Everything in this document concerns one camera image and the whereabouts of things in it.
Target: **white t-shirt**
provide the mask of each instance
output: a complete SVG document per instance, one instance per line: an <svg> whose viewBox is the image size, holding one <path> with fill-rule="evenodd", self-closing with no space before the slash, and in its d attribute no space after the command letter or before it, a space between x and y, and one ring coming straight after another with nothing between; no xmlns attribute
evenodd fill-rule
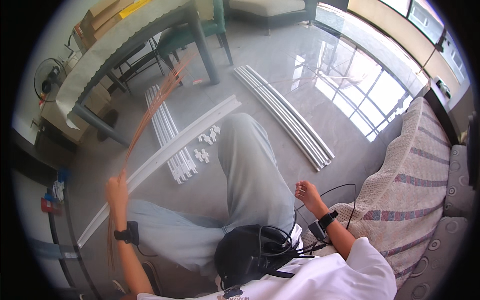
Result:
<svg viewBox="0 0 480 300"><path fill-rule="evenodd" d="M298 238L300 232L296 225L292 237ZM353 243L346 261L338 253L295 258L278 270L295 275L265 275L243 285L243 294L229 300L391 300L396 294L392 268L366 237ZM223 294L217 292L195 300L224 300ZM167 299L171 298L146 293L137 296L137 300Z"/></svg>

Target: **sofa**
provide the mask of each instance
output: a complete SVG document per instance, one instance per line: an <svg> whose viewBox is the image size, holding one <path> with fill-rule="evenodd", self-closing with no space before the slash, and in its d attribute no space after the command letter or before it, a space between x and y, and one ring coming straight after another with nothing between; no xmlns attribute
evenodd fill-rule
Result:
<svg viewBox="0 0 480 300"><path fill-rule="evenodd" d="M456 257L466 232L474 191L468 186L467 150L451 146L429 103L418 97L402 115L399 137L387 147L356 203L338 203L337 219L367 237L396 277L396 300L426 299ZM316 241L307 230L303 243ZM333 246L315 251L325 256Z"/></svg>
<svg viewBox="0 0 480 300"><path fill-rule="evenodd" d="M316 0L224 0L225 16L256 23L267 29L315 20Z"/></svg>

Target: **tiled floor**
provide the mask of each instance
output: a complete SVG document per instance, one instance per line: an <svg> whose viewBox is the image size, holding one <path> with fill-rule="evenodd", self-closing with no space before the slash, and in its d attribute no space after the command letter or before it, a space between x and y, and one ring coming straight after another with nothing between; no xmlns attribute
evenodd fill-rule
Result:
<svg viewBox="0 0 480 300"><path fill-rule="evenodd" d="M313 170L287 133L233 75L234 67L229 65L215 36L208 37L207 41L220 73L220 84L209 84L202 60L196 56L187 66L184 86L174 90L166 100L179 131L235 94L242 103L235 112L250 114L265 128L278 169L292 191L298 180L310 180L320 193L341 184L355 183L356 193L353 187L345 187L323 197L328 206L352 202L364 180L382 165L387 145L399 135L402 121L395 115L406 109L410 94L350 42L315 26L295 24L273 29L272 36L264 36L263 29L232 21L227 24L227 37L235 66L248 64L272 82L318 132L335 158L320 172ZM185 51L198 53L195 44L188 45L188 49L180 51L179 55L184 55ZM350 69L362 69L361 76L349 73ZM193 85L193 80L198 79L203 82ZM133 96L119 91L112 95L111 105L120 113L116 130L127 138L133 136L146 109L144 91L162 80L158 67L154 65L129 82ZM154 129L149 126L132 152L128 174L132 174L158 148ZM228 217L227 187L216 158L216 144L209 146L193 140L187 148L191 153L194 148L205 148L211 163L197 162L198 174L183 185L175 182L164 165L149 176L131 198L225 221ZM88 133L79 147L66 195L76 238L105 203L104 184L110 176L118 174L125 154L126 149L111 139L99 143L95 130ZM301 202L296 201L295 207L298 208ZM303 228L313 221L313 215L305 207L299 209L297 222ZM81 249L86 270L103 297L113 292L112 279L123 282L118 260L116 270L109 274L106 236L107 223L104 222ZM208 279L174 263L162 258L152 261L159 272L165 296L194 297L216 289ZM72 269L74 278L81 277L77 266ZM93 299L86 281L78 280L82 281L79 286L84 289L86 299Z"/></svg>

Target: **green chair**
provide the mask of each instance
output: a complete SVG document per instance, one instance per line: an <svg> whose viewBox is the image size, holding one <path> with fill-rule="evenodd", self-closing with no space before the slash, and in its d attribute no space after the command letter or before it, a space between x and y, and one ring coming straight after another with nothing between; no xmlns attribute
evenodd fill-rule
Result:
<svg viewBox="0 0 480 300"><path fill-rule="evenodd" d="M213 0L213 20L202 21L202 28L205 37L211 35L217 36L220 47L225 49L228 61L230 62L230 65L233 65L227 36L225 35L225 19L223 15L222 0ZM179 57L176 50L178 48L185 48L185 46L194 41L195 40L193 39L193 35L187 23L177 25L162 32L162 35L158 40L157 51L168 67L173 69L173 63L168 56L169 53L172 53L178 62Z"/></svg>

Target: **hand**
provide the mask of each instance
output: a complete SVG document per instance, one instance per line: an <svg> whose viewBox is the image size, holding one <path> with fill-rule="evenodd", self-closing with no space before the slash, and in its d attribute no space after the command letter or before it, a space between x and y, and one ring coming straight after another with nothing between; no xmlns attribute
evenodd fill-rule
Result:
<svg viewBox="0 0 480 300"><path fill-rule="evenodd" d="M115 214L122 214L127 211L128 189L125 177L126 171L123 169L120 173L120 178L110 177L105 185L107 202Z"/></svg>
<svg viewBox="0 0 480 300"><path fill-rule="evenodd" d="M317 219L321 219L328 214L328 207L323 203L317 192L315 185L307 180L301 180L295 183L295 197L305 204L305 207L311 211Z"/></svg>

